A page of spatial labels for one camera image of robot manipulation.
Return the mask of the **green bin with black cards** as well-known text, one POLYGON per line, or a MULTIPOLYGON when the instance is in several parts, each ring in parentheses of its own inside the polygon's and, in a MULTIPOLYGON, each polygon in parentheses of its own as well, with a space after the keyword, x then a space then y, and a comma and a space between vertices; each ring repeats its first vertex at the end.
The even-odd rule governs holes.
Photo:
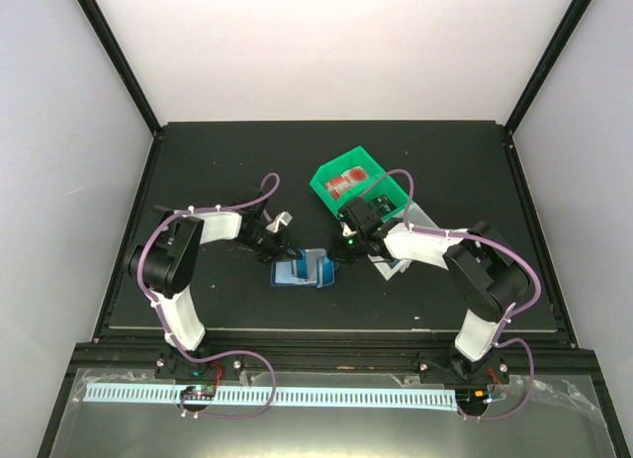
POLYGON ((407 204, 408 191, 404 190, 392 176, 383 178, 374 176, 371 183, 360 193, 360 197, 367 203, 381 195, 387 196, 396 206, 390 214, 380 216, 383 222, 402 213, 407 204))

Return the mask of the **single blue card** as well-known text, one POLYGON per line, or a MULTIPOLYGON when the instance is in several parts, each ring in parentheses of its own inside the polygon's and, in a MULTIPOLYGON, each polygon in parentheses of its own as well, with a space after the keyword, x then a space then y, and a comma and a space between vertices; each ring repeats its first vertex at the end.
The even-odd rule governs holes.
POLYGON ((303 249, 298 249, 296 255, 291 260, 291 274, 298 282, 303 282, 307 279, 307 264, 305 251, 303 249))
POLYGON ((338 263, 328 257, 321 257, 316 261, 316 286, 318 288, 328 287, 335 281, 335 272, 338 263))

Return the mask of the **white bin with blue cards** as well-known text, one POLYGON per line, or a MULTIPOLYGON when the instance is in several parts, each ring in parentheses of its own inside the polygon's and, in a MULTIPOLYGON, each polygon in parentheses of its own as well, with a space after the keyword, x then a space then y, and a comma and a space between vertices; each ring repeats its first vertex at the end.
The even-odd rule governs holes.
MULTIPOLYGON (((417 203, 412 203, 411 207, 409 208, 408 219, 412 224, 416 226, 434 228, 434 229, 437 228, 437 224, 417 203)), ((399 265, 399 269, 391 270, 385 264, 385 261, 391 261, 391 260, 384 258, 382 256, 372 256, 372 255, 368 255, 367 258, 371 261, 373 266, 376 268, 376 270, 382 275, 382 277, 386 281, 391 280, 394 276, 396 276, 399 273, 405 273, 411 265, 411 260, 400 259, 401 263, 399 265)))

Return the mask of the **blue card holder wallet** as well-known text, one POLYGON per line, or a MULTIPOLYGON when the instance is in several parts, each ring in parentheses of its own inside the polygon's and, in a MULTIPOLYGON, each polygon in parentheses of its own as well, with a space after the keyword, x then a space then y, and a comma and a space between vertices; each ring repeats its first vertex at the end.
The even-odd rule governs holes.
POLYGON ((323 288, 335 281, 338 263, 330 259, 322 248, 300 250, 302 257, 277 261, 271 268, 273 287, 316 287, 323 288))

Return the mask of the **red white card stack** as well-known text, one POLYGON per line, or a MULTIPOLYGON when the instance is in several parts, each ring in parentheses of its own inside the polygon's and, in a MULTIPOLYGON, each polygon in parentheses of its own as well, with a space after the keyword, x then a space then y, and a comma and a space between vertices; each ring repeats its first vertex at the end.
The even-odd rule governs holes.
POLYGON ((334 200, 338 200, 344 193, 367 179, 367 172, 361 166, 354 166, 327 180, 323 187, 334 200))

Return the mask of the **green bin with red cards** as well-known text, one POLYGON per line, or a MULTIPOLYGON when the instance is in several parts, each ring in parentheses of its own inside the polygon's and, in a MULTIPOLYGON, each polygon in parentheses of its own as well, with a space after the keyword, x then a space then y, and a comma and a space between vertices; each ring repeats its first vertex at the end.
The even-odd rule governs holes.
POLYGON ((339 209, 358 196, 385 169, 362 146, 354 147, 321 165, 310 181, 310 187, 337 218, 339 209))

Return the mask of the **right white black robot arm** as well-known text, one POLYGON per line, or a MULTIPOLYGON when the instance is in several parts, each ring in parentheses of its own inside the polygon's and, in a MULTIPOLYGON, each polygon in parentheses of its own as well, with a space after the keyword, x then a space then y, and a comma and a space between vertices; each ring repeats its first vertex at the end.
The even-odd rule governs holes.
POLYGON ((486 358, 500 348, 499 338, 518 314, 541 297, 542 285, 531 265, 502 244, 486 223, 472 229, 440 229, 390 220, 365 229, 343 222, 328 257, 353 263, 369 257, 382 268, 392 262, 420 262, 448 271, 461 290, 466 314, 446 368, 462 382, 486 369, 486 358))

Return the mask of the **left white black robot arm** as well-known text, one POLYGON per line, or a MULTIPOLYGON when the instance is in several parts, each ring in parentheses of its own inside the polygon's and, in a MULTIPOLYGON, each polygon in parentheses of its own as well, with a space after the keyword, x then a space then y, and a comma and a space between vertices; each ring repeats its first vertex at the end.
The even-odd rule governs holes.
POLYGON ((264 201, 185 210, 156 206, 155 231, 128 254, 129 275, 155 310, 165 341, 180 350, 177 365, 191 378, 205 376, 213 363, 211 351, 201 346, 206 329, 198 318, 190 287, 200 247, 235 240, 263 263, 302 258, 290 241, 291 214, 268 218, 265 208, 264 201))

